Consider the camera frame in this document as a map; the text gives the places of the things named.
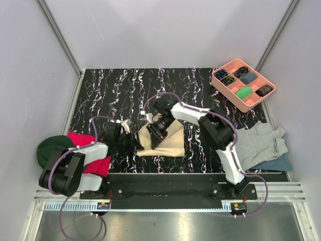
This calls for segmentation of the beige cloth napkin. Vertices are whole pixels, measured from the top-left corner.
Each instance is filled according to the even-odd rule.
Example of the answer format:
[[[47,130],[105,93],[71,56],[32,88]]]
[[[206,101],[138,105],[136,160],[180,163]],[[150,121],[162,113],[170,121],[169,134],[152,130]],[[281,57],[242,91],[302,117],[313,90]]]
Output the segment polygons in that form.
[[[168,136],[155,149],[151,148],[150,134],[147,125],[144,125],[138,131],[138,138],[144,150],[137,151],[139,157],[183,157],[185,155],[184,147],[184,126],[175,120],[167,129]]]

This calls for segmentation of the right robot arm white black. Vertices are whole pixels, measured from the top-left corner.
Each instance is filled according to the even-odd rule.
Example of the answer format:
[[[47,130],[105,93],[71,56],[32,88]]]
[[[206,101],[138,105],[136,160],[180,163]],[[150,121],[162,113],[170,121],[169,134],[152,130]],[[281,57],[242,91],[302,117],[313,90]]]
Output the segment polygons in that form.
[[[175,120],[197,125],[206,143],[216,151],[224,167],[227,183],[223,185],[223,197],[239,199],[245,194],[249,181],[244,175],[236,153],[237,133],[225,117],[208,108],[191,106],[181,101],[157,99],[153,107],[160,114],[158,120],[154,121],[151,113],[141,111],[148,121],[147,130],[150,134],[152,149],[165,140],[168,129]]]

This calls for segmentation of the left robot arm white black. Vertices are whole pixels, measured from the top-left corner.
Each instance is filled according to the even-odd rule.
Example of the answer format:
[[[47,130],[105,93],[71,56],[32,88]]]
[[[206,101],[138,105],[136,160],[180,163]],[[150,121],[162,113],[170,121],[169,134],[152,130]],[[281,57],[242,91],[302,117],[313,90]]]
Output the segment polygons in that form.
[[[43,171],[39,186],[54,195],[71,197],[76,192],[91,191],[98,199],[108,194],[103,183],[116,153],[128,154],[144,148],[131,132],[130,120],[111,121],[101,135],[86,136],[70,133],[41,142],[37,159]]]

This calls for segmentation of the red folded cloth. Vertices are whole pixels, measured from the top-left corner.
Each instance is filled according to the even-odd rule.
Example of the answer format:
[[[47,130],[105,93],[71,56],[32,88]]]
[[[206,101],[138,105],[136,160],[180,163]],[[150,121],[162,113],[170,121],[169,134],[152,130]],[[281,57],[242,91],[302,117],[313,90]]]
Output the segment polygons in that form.
[[[77,134],[77,133],[72,133],[72,132],[69,132],[67,137],[71,139],[72,143],[75,146],[81,146],[81,147],[85,146],[87,144],[90,144],[91,142],[93,142],[95,140],[94,136]],[[83,173],[85,173],[85,174],[91,173],[91,174],[95,174],[98,176],[107,177],[108,173],[109,173],[110,162],[111,162],[110,156],[107,158],[104,158],[104,159],[96,160],[96,161],[88,164],[85,167]]]

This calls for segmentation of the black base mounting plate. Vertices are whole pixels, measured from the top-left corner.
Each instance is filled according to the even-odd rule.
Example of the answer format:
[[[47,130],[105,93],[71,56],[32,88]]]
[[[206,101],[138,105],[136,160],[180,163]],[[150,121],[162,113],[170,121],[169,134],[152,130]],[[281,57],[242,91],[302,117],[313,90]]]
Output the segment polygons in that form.
[[[99,191],[85,191],[81,199],[124,200],[148,196],[202,196],[216,200],[256,200],[255,185],[248,179],[239,185],[227,182],[224,174],[116,174],[103,178]]]

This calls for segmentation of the dark green baseball cap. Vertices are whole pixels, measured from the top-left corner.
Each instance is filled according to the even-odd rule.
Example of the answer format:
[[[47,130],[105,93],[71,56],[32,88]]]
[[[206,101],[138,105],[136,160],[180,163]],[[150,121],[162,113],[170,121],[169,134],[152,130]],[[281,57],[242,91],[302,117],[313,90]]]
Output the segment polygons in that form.
[[[38,164],[41,168],[45,168],[49,158],[51,157],[53,151],[57,147],[62,147],[65,149],[74,148],[75,145],[67,136],[53,136],[43,140],[37,147],[36,156]]]

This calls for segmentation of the blue patterned rolled sock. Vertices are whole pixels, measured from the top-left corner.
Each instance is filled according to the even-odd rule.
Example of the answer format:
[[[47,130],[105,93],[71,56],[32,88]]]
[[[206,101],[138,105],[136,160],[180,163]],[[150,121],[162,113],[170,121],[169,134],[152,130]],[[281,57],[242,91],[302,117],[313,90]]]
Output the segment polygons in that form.
[[[222,78],[224,78],[225,76],[228,75],[228,72],[225,69],[221,69],[218,70],[217,72],[215,72],[214,76],[218,79],[221,80]]]

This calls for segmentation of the yellow patterned rolled sock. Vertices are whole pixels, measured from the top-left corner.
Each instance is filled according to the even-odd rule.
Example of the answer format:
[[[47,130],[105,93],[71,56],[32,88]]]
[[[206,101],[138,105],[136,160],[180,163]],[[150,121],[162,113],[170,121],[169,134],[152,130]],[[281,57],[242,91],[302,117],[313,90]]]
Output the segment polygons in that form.
[[[230,76],[230,75],[227,75],[227,76],[225,76],[225,77],[223,77],[223,78],[221,79],[221,82],[222,82],[225,86],[228,86],[228,85],[230,85],[230,84],[232,84],[232,83],[235,82],[235,78],[232,77],[232,76]]]

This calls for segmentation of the pink divided tray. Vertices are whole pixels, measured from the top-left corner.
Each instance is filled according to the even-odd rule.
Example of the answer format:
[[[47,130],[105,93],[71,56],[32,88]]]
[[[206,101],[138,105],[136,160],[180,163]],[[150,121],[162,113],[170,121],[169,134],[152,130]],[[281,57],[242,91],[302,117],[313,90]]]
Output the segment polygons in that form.
[[[248,85],[245,85],[239,78],[237,78],[234,75],[235,71],[242,66],[247,66],[250,69],[249,72],[253,72],[257,75],[257,78]],[[215,74],[215,72],[217,72],[218,70],[221,70],[221,69],[225,69],[228,72],[228,75],[234,77],[235,82],[228,85],[228,86],[225,86],[221,82],[221,80],[218,80],[214,76],[214,74]],[[272,86],[273,90],[264,97],[258,96],[255,93],[255,91],[266,84]],[[234,60],[230,61],[229,63],[223,65],[222,67],[220,67],[216,70],[213,70],[211,85],[214,86],[220,93],[222,93],[241,112],[248,112],[249,110],[253,109],[258,104],[260,104],[265,99],[267,99],[267,97],[269,97],[276,90],[276,86],[272,82],[267,80],[263,75],[258,73],[250,65],[248,65],[247,63],[245,63],[241,59],[234,59]],[[253,90],[253,93],[249,97],[247,97],[246,99],[241,100],[235,95],[235,92],[244,86],[251,87]]]

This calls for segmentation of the grey t-shirt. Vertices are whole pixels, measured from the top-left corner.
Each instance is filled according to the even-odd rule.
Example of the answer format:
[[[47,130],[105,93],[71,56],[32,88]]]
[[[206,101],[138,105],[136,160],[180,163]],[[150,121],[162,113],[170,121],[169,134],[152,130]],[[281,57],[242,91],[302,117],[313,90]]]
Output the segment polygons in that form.
[[[243,170],[264,161],[272,161],[288,152],[282,127],[274,129],[270,123],[256,123],[250,129],[237,130],[236,153]]]

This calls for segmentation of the green rolled sock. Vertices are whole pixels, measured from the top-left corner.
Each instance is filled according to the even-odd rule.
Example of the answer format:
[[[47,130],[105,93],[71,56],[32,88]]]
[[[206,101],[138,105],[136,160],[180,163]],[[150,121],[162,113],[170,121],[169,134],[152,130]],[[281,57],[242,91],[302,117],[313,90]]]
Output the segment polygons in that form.
[[[240,88],[238,91],[236,91],[235,95],[239,99],[243,100],[243,99],[246,99],[247,97],[249,97],[252,93],[253,93],[253,90],[251,87],[244,86],[244,87]]]

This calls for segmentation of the grey-blue rolled sock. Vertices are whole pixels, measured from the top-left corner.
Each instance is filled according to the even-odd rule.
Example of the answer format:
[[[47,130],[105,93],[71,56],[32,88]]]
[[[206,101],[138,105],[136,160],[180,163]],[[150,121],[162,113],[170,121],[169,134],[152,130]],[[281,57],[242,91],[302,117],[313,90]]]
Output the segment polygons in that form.
[[[257,75],[253,72],[248,72],[245,75],[243,75],[240,80],[245,84],[248,85],[251,82],[253,82],[257,78]]]

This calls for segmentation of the dark brown rolled sock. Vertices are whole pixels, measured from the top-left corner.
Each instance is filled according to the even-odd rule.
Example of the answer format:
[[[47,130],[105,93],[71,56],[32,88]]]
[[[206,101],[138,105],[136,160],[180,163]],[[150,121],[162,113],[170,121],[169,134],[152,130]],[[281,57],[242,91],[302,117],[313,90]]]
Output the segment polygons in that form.
[[[264,85],[262,87],[260,87],[259,89],[257,89],[255,91],[255,93],[260,96],[260,97],[264,97],[266,96],[268,93],[270,93],[273,90],[273,87],[270,85]]]

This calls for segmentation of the blue folded cloth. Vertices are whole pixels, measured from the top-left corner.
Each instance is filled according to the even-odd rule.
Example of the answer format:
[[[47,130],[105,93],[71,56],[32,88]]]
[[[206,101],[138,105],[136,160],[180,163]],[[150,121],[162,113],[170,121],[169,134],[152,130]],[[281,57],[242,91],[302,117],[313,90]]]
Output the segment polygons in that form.
[[[266,170],[266,171],[276,171],[276,172],[287,172],[292,171],[293,167],[286,157],[286,154],[281,155],[275,160],[263,161],[251,169]]]

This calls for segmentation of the aluminium frame rail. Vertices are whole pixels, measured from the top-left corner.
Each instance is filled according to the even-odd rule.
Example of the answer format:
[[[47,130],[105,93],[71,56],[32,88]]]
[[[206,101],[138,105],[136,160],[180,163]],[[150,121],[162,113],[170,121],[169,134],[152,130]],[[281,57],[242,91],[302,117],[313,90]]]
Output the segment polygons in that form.
[[[77,63],[74,55],[71,52],[71,49],[69,48],[48,4],[45,0],[36,0],[38,6],[40,7],[46,21],[48,22],[53,34],[55,35],[60,47],[62,48],[63,52],[65,53],[69,63],[71,64],[74,72],[77,76],[80,76],[82,74],[82,69],[80,68],[79,64]]]

